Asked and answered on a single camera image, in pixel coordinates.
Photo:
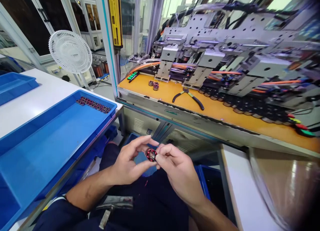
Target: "orange tabletop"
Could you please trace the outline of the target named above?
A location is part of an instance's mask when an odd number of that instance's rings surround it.
[[[157,100],[161,99],[163,102],[170,104],[173,104],[173,97],[182,92],[182,86],[179,83],[166,83],[159,81],[157,81],[159,82],[159,90],[154,91],[153,87],[148,85],[149,80],[153,80],[153,77],[140,74],[131,83],[129,83],[127,79],[124,79],[119,84],[119,87],[149,96]],[[237,114],[232,108],[224,106],[223,102],[214,101],[209,97],[205,97],[197,90],[190,89],[190,93],[192,93],[196,98],[198,98],[198,100],[201,101],[205,108],[203,111],[187,94],[182,94],[176,98],[174,105],[214,119],[223,119],[226,123],[320,153],[319,138],[304,137],[297,134],[291,127],[281,124],[266,123],[263,120],[254,118],[252,116]]]

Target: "wire cutters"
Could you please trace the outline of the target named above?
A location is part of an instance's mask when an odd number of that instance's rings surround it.
[[[188,95],[190,95],[191,98],[194,99],[195,102],[197,102],[197,104],[199,105],[200,109],[201,109],[201,110],[204,110],[203,104],[200,102],[200,100],[198,100],[197,98],[195,98],[194,95],[189,92],[189,88],[186,88],[186,87],[183,87],[183,91],[180,92],[179,94],[176,94],[176,95],[173,97],[172,103],[174,103],[174,101],[176,100],[176,98],[177,98],[178,96],[182,95],[183,93],[187,93]]]

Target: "forearm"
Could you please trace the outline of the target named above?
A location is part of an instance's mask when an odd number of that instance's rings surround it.
[[[67,200],[74,206],[90,211],[94,205],[113,186],[108,167],[80,182],[66,194]]]
[[[236,226],[210,200],[205,199],[202,205],[190,207],[192,218],[200,231],[235,231]]]

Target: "electric fan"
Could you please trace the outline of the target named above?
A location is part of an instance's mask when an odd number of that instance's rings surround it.
[[[49,50],[58,65],[68,72],[79,74],[86,89],[90,90],[83,73],[91,67],[92,54],[81,36],[68,30],[56,31],[49,39]]]

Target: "needle-nose pliers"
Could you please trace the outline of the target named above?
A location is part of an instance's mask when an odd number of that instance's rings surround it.
[[[173,97],[172,103],[174,103],[174,101],[176,100],[176,98],[177,98],[178,96],[182,95],[183,93],[187,93],[188,95],[190,95],[191,98],[194,99],[195,102],[197,102],[197,104],[199,105],[200,109],[201,109],[201,110],[204,110],[203,104],[200,102],[200,100],[198,100],[197,98],[195,98],[194,95],[189,92],[189,88],[186,88],[186,87],[183,87],[183,91],[180,92],[179,94],[176,94],[176,95]]]

